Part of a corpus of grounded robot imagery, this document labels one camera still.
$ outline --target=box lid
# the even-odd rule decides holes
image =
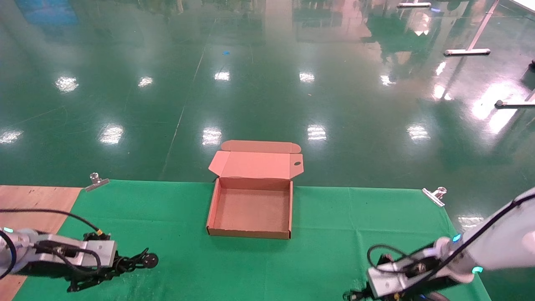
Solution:
[[[221,178],[291,179],[303,172],[295,143],[229,140],[221,149],[208,167]]]

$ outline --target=green epoxy floor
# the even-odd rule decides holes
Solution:
[[[1,1],[0,184],[210,182],[222,141],[292,141],[296,185],[444,186],[469,229],[535,183],[535,111],[493,109],[535,88],[535,18],[502,0],[491,54],[445,57],[492,0],[398,2]],[[520,300],[534,276],[482,278]]]

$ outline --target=open cardboard box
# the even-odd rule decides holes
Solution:
[[[209,167],[219,177],[208,214],[208,234],[290,239],[291,179],[303,172],[300,151],[291,142],[224,142]]]

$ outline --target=green tablecloth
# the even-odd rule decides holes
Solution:
[[[31,278],[15,300],[339,301],[365,285],[370,245],[411,252],[455,233],[445,210],[419,190],[295,187],[291,240],[210,237],[212,191],[209,183],[122,180],[82,191],[72,212],[111,232],[120,254],[149,247],[159,265],[71,294],[64,280]],[[59,234],[85,232],[67,219]],[[490,300],[479,277],[442,293]]]

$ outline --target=cable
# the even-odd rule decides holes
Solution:
[[[0,230],[0,236],[5,240],[6,245],[9,247],[9,251],[11,252],[11,262],[9,263],[9,266],[7,267],[7,270],[5,270],[4,274],[0,275],[0,279],[6,277],[11,270],[13,270],[13,267],[15,267],[15,264],[17,263],[17,249],[15,248],[15,245],[13,244],[13,241],[9,236],[7,236],[6,233]]]
[[[384,269],[380,269],[376,264],[374,264],[372,261],[371,261],[371,252],[375,249],[378,249],[378,248],[382,248],[382,249],[388,249],[390,251],[394,251],[404,257],[407,257],[408,255],[405,254],[403,251],[399,250],[399,249],[396,249],[392,246],[389,246],[389,245],[372,245],[369,249],[368,249],[368,253],[366,254],[366,258],[368,260],[368,263],[370,264],[370,266],[372,266],[374,269],[380,271],[380,272],[383,272],[383,273],[390,273],[390,274],[405,274],[406,271],[405,270],[384,270]]]
[[[413,261],[413,263],[418,263],[418,262],[420,262],[421,260],[416,260],[416,259],[414,259],[414,258],[412,257],[412,255],[414,255],[414,254],[420,252],[420,251],[423,250],[423,249],[428,248],[428,246],[425,246],[425,247],[423,247],[423,248],[421,248],[421,249],[418,249],[418,250],[416,250],[416,251],[414,251],[413,253],[410,253],[410,254],[405,254],[403,251],[401,251],[401,250],[399,250],[399,249],[397,249],[397,248],[395,248],[395,247],[392,247],[392,246],[389,246],[389,245],[383,245],[383,244],[372,245],[372,246],[368,249],[368,253],[367,253],[367,255],[366,255],[366,258],[367,258],[368,263],[370,264],[371,267],[373,267],[374,269],[376,269],[376,270],[378,270],[378,271],[380,271],[380,272],[383,272],[383,273],[390,273],[390,274],[405,274],[405,273],[407,273],[407,272],[409,272],[409,271],[408,271],[408,270],[405,270],[405,269],[402,269],[402,270],[384,270],[384,269],[380,269],[376,264],[374,264],[374,263],[371,261],[371,252],[372,252],[373,250],[375,250],[375,249],[379,249],[379,248],[388,249],[388,250],[394,251],[394,252],[396,252],[396,253],[402,255],[401,258],[400,258],[400,259],[397,259],[396,261],[399,261],[399,260],[404,259],[404,258],[410,258],[410,259]]]
[[[20,213],[20,212],[47,212],[47,213],[56,213],[56,214],[67,215],[67,216],[73,217],[73,218],[83,222],[84,224],[90,226],[91,228],[93,228],[97,232],[98,236],[104,234],[104,232],[101,229],[99,229],[97,226],[93,225],[88,220],[84,219],[83,217],[81,217],[79,215],[76,215],[74,213],[70,213],[70,212],[67,212],[67,211],[55,210],[55,209],[45,209],[45,208],[7,208],[7,209],[0,209],[0,213]]]
[[[95,260],[97,262],[96,269],[91,270],[91,271],[85,271],[85,270],[82,270],[82,269],[78,268],[77,266],[73,265],[67,259],[66,256],[64,256],[63,254],[61,254],[59,251],[57,251],[54,248],[45,247],[45,246],[39,246],[39,245],[34,245],[34,248],[40,249],[42,251],[50,252],[51,254],[54,254],[55,256],[59,257],[63,262],[65,262],[65,264],[71,270],[73,270],[75,273],[78,273],[79,275],[83,275],[83,276],[96,275],[96,274],[98,274],[100,272],[101,267],[102,267],[102,263],[101,263],[100,257],[98,256],[98,254],[95,251],[92,251],[92,250],[85,250],[85,249],[80,249],[80,248],[76,248],[76,247],[63,247],[65,250],[68,250],[68,251],[76,251],[76,252],[82,252],[82,253],[86,253],[86,254],[91,254],[95,258]]]
[[[447,266],[457,255],[459,255],[464,249],[466,249],[471,243],[473,243],[474,240],[476,240],[479,236],[481,236],[486,230],[488,230],[494,223],[496,223],[500,218],[502,218],[504,215],[506,215],[509,211],[511,211],[513,208],[516,208],[523,202],[529,201],[531,199],[535,198],[535,194],[530,194],[527,197],[524,197],[522,199],[519,199],[517,201],[513,200],[502,211],[498,212],[493,218],[491,218],[481,229],[479,229],[472,237],[470,237],[464,244],[462,244],[457,250],[455,250],[446,260],[444,260],[441,264],[436,266],[434,269],[431,270],[429,274],[424,276],[422,279],[418,280],[413,285],[407,287],[406,289],[402,290],[401,292],[407,292],[410,289],[413,289],[414,287],[417,287],[418,285],[421,285],[425,281],[429,280],[431,277],[435,276],[442,268]]]

